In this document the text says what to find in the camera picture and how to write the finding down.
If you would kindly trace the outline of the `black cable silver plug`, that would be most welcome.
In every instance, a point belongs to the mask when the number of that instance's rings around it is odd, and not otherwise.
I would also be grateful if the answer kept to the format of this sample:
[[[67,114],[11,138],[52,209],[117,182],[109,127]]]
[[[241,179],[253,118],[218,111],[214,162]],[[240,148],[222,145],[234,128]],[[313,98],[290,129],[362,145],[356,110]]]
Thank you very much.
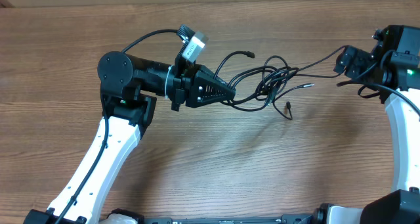
[[[262,67],[262,81],[259,84],[259,86],[256,88],[256,94],[257,94],[258,100],[259,100],[259,96],[261,96],[263,93],[267,93],[267,96],[264,99],[265,100],[264,106],[261,107],[261,109],[271,104],[281,116],[283,116],[287,120],[292,120],[293,115],[291,113],[290,102],[286,102],[286,105],[285,105],[285,109],[289,113],[288,115],[286,115],[276,106],[276,101],[282,98],[284,95],[286,95],[289,92],[292,92],[297,89],[304,89],[307,87],[312,87],[314,84],[305,83],[302,85],[292,87],[285,91],[284,88],[287,85],[288,81],[295,76],[308,77],[308,78],[321,78],[321,79],[337,78],[338,76],[340,76],[340,74],[337,74],[335,76],[319,76],[319,75],[310,75],[310,74],[300,74],[299,72],[327,60],[328,58],[330,58],[331,56],[335,55],[336,53],[338,53],[340,50],[343,50],[343,49],[344,49],[344,45],[339,47],[338,49],[336,49],[335,51],[333,51],[331,54],[327,55],[323,59],[317,62],[314,62],[312,64],[309,64],[308,66],[305,66],[303,68],[289,67],[287,62],[282,57],[277,56],[277,55],[271,56],[269,59],[266,60],[264,66]],[[273,70],[269,70],[267,64],[273,58],[278,58],[282,60],[285,66],[283,68],[278,68],[278,69],[276,68]]]

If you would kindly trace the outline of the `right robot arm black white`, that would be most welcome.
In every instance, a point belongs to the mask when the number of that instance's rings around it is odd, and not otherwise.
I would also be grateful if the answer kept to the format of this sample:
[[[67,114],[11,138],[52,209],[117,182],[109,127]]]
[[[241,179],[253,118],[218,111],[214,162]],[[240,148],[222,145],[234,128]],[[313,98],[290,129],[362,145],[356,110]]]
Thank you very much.
[[[322,204],[313,223],[419,222],[419,28],[389,25],[376,30],[371,52],[345,47],[334,71],[371,89],[385,107],[391,128],[393,169],[391,192],[364,208]]]

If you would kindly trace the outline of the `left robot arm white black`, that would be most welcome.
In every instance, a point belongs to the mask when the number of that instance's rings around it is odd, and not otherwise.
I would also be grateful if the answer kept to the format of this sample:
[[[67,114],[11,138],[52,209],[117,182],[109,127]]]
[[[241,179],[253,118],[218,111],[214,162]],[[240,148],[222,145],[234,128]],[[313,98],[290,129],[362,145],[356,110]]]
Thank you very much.
[[[158,96],[177,111],[182,104],[197,108],[236,94],[210,69],[181,56],[170,65],[112,51],[99,60],[97,71],[102,119],[94,141],[47,210],[30,210],[25,223],[99,223],[122,165],[152,122]]]

